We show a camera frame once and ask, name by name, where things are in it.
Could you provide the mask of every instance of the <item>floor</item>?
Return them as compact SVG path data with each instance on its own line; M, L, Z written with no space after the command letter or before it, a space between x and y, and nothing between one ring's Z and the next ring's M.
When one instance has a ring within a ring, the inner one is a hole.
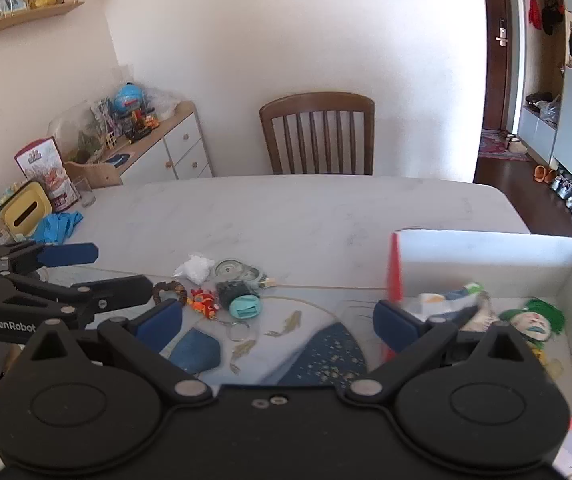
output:
M503 192L534 234L572 237L572 215L546 184L533 180L537 164L478 158L474 182Z

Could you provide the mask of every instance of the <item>red patterned rug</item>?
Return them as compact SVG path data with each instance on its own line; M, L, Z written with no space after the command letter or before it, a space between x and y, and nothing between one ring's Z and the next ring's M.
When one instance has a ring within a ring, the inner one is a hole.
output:
M506 140L496 132L482 132L479 141L479 153L481 158L502 158L503 160L530 160L523 153L511 153L506 149Z

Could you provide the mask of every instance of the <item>screw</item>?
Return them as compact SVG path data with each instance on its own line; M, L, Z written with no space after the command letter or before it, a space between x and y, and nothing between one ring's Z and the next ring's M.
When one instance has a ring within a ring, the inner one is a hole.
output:
M380 382L373 379L360 379L351 384L352 393L363 397L373 397L380 394L384 386Z
M182 397L198 397L208 391L208 387L201 381L187 379L175 384L175 393Z
M284 404L288 403L288 399L281 395L275 395L271 397L271 404L275 406L283 406Z
M255 399L251 402L251 406L253 408L257 408L258 410L265 410L271 404L266 399Z

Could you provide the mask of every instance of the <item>figurine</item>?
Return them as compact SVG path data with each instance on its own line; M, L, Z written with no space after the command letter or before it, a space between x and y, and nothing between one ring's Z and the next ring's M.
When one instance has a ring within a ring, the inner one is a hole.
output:
M215 297L210 292L204 292L198 288L191 290L192 299L188 299L188 303L195 312L202 313L206 319L214 319L219 310L219 306L215 303Z

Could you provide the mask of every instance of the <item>cabinet shelf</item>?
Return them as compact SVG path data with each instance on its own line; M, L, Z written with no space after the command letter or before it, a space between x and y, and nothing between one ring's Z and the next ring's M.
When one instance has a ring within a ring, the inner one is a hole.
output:
M82 1L64 2L49 7L42 7L40 9L27 9L18 10L12 14L6 14L0 17L0 30L15 27L23 23L34 22L35 20L43 20L44 18L51 18L52 16L61 16L67 14L73 9L80 7L84 4Z

